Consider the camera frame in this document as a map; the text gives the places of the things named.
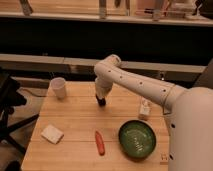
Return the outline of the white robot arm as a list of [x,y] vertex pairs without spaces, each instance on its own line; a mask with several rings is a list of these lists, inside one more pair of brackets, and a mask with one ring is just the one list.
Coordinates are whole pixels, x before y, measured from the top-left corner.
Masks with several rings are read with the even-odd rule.
[[213,171],[213,89],[184,88],[120,68],[110,55],[94,66],[96,96],[118,84],[169,111],[168,171]]

